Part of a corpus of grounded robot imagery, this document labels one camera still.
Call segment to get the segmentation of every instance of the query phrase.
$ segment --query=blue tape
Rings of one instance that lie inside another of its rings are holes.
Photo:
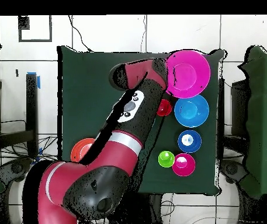
[[[40,84],[40,76],[37,76],[37,88],[38,88],[38,89],[41,88],[41,84]]]
[[[43,148],[39,148],[39,155],[42,155],[42,154],[43,154]],[[31,165],[36,164],[39,160],[40,160],[40,158],[39,157],[36,157],[36,160],[34,162],[32,162]]]

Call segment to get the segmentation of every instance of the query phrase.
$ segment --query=metal stand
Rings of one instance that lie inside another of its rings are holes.
[[[0,149],[20,144],[22,142],[27,142],[28,155],[32,159],[34,159],[38,154],[36,81],[37,81],[36,75],[26,75],[26,130],[7,133],[7,134],[0,134]]]

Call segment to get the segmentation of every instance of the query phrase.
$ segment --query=red plate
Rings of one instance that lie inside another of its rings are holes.
[[[73,162],[79,162],[87,153],[94,141],[94,138],[85,138],[76,143],[71,151],[71,160]]]

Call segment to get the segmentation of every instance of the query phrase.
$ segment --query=red bowl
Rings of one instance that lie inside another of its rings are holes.
[[[167,116],[172,112],[172,105],[168,100],[162,99],[157,110],[157,115],[160,117]]]
[[[94,138],[85,138],[77,142],[72,148],[71,160],[73,162],[79,162],[84,157],[84,155],[87,153],[87,151],[92,146],[94,141],[95,141]]]

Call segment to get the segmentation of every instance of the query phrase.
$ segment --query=table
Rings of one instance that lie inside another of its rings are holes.
[[[267,194],[267,53],[251,47],[241,68],[248,74],[251,90],[246,128],[249,148],[244,159],[249,175],[240,186],[253,198]]]
[[[111,112],[113,104],[122,96],[123,92],[115,90],[108,82],[108,74],[113,66],[145,58],[169,56],[169,54],[135,52],[76,52],[64,46],[58,47],[58,52],[61,53],[58,67],[61,69],[63,77],[58,86],[59,94],[60,90],[63,90],[63,117],[62,119],[60,116],[58,117],[58,131],[60,131],[60,121],[63,126],[63,160],[70,160],[72,147],[79,140],[97,136]],[[166,117],[157,116],[131,178],[129,185],[131,190],[153,194],[216,195],[219,193],[219,189],[214,183],[216,111],[218,67],[219,61],[224,57],[224,51],[214,50],[205,57],[210,64],[211,77],[208,87],[201,95],[208,101],[210,113],[206,122],[195,128],[203,141],[201,148],[192,154],[196,160],[196,170],[189,177],[178,177],[171,168],[166,169],[158,164],[158,154],[163,150],[169,150],[175,155],[182,153],[178,148],[177,140],[179,134],[187,128],[177,122],[174,112]],[[170,99],[174,106],[175,98],[168,94],[165,94],[164,98]]]

